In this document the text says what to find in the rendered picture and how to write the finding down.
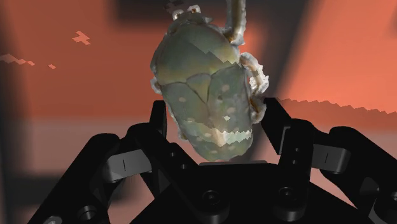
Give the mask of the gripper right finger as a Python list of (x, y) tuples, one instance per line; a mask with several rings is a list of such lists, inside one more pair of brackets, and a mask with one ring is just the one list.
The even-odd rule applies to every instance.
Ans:
[(321, 132), (307, 120), (292, 118), (273, 97), (264, 99), (261, 126), (280, 156), (274, 216), (301, 220), (309, 200), (310, 172), (319, 169), (347, 196), (363, 218), (374, 212), (386, 224), (397, 224), (397, 159), (354, 128)]

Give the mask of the green spotted crab figure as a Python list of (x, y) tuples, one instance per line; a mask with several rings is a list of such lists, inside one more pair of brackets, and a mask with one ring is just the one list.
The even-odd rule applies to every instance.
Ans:
[(226, 5), (223, 27), (198, 5), (175, 10), (150, 64), (151, 86), (163, 97), (180, 138), (210, 162), (245, 154), (253, 125), (267, 108), (269, 77), (252, 54), (240, 51), (246, 0)]

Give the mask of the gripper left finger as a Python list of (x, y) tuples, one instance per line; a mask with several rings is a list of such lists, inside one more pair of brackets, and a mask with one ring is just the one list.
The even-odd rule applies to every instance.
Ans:
[(222, 224), (230, 201), (176, 143), (166, 139), (164, 101), (155, 101), (148, 123), (125, 137), (91, 137), (27, 224), (111, 224), (111, 196), (123, 179), (140, 174), (160, 205), (150, 215), (171, 224)]

